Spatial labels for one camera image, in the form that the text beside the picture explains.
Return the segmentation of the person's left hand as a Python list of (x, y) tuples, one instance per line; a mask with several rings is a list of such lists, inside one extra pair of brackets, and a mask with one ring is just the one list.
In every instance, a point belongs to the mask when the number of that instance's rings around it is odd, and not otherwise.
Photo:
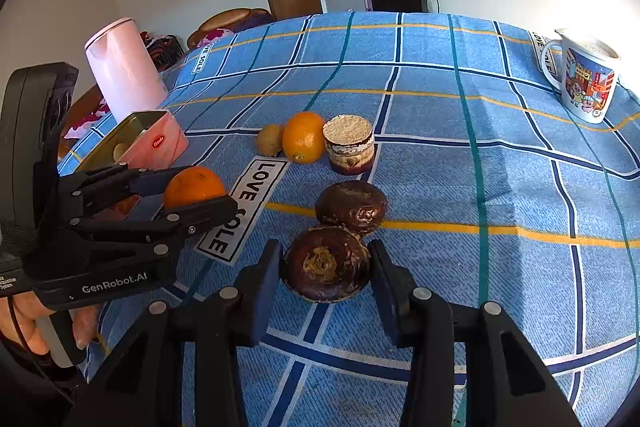
[[(73, 318), (73, 335), (77, 348), (82, 350), (96, 337), (98, 316), (101, 305), (83, 307), (75, 310)], [(13, 306), (8, 298), (1, 299), (1, 335), (12, 343), (21, 343), (20, 335), (13, 324), (11, 310), (14, 310), (17, 324), (20, 325), (23, 337), (35, 355), (46, 355), (50, 348), (44, 340), (37, 325), (40, 317), (48, 317), (53, 311), (43, 306), (38, 297), (32, 292), (18, 294), (13, 297)]]

